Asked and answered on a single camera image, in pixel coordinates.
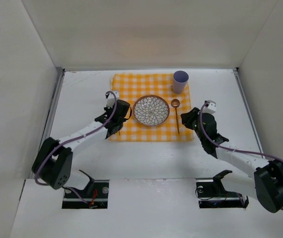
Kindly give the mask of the yellow white checkered cloth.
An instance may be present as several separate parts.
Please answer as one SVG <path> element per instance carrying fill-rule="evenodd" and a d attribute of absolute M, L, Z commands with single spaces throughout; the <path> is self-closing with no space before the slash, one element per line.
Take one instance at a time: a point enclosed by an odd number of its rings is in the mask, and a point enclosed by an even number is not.
<path fill-rule="evenodd" d="M 179 133 L 177 132 L 175 109 L 170 108 L 170 115 L 166 122 L 159 126 L 144 126 L 139 124 L 134 116 L 124 123 L 118 133 L 110 137 L 111 141 L 128 142 L 174 142 L 190 141 L 194 139 L 193 131 L 185 128 L 181 123 L 180 115 L 192 109 L 190 101 L 190 89 L 187 84 L 181 94 L 172 91 L 173 74 L 133 74 L 116 73 L 111 80 L 110 89 L 118 91 L 120 99 L 133 104 L 142 96 L 157 95 L 166 100 L 168 104 L 173 99 L 180 101 L 177 109 L 179 121 Z"/>

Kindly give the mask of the lilac paper cup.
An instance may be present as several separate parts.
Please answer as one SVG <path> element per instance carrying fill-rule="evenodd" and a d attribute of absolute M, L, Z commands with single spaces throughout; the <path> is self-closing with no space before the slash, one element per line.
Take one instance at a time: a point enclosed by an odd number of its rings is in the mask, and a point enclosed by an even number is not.
<path fill-rule="evenodd" d="M 181 94 L 189 80 L 189 75 L 182 70 L 178 70 L 173 74 L 172 91 L 175 94 Z"/>

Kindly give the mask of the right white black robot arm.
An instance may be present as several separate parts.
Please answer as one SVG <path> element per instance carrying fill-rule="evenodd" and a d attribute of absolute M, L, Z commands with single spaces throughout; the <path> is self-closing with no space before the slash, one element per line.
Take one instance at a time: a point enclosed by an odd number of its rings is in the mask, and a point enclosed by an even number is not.
<path fill-rule="evenodd" d="M 181 114 L 181 123 L 195 131 L 204 151 L 216 159 L 225 161 L 245 175 L 224 170 L 213 177 L 211 197 L 221 197 L 236 192 L 259 201 L 269 212 L 283 210 L 283 160 L 259 152 L 238 150 L 229 140 L 217 132 L 214 110 L 204 104 Z"/>

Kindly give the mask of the copper spoon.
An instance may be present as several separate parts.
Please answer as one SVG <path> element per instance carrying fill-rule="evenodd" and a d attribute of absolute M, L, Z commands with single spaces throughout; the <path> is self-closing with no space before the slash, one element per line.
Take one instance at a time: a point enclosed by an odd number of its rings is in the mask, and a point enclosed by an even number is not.
<path fill-rule="evenodd" d="M 177 109 L 180 106 L 180 101 L 178 99 L 173 99 L 171 101 L 171 106 L 175 109 L 175 119 L 176 119 L 176 126 L 177 126 L 177 132 L 179 133 L 179 121 L 178 121 L 178 112 Z"/>

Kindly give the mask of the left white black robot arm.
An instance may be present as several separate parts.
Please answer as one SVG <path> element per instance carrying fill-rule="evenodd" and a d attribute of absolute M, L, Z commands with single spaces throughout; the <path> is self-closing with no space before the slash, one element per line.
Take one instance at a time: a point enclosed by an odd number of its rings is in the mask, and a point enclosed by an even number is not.
<path fill-rule="evenodd" d="M 104 107 L 104 110 L 88 126 L 72 135 L 45 139 L 32 166 L 36 184 L 55 190 L 65 186 L 71 177 L 76 152 L 119 132 L 124 122 L 129 120 L 127 113 L 132 112 L 130 104 L 120 99 L 115 100 L 113 106 Z"/>

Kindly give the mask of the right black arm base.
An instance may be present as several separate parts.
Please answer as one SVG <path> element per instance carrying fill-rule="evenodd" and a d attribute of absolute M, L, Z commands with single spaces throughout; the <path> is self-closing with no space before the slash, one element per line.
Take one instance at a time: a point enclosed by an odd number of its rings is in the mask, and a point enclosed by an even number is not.
<path fill-rule="evenodd" d="M 249 205 L 249 198 L 242 194 L 225 190 L 222 179 L 232 171 L 224 170 L 212 178 L 196 181 L 195 195 L 200 209 L 242 208 Z"/>

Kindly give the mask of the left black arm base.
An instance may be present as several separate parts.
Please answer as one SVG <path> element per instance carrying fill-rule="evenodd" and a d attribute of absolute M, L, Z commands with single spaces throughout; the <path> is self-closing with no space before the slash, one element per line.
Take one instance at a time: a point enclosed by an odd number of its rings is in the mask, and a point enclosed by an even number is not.
<path fill-rule="evenodd" d="M 63 187 L 62 209 L 106 209 L 109 180 L 95 180 L 82 170 L 71 173 Z"/>

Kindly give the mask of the floral patterned bowl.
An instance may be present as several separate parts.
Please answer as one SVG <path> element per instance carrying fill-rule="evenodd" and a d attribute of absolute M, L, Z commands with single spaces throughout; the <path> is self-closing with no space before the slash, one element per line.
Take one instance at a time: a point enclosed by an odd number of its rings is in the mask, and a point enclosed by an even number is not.
<path fill-rule="evenodd" d="M 139 124 L 144 126 L 159 126 L 168 119 L 170 107 L 162 97 L 146 95 L 140 97 L 134 103 L 132 112 Z"/>

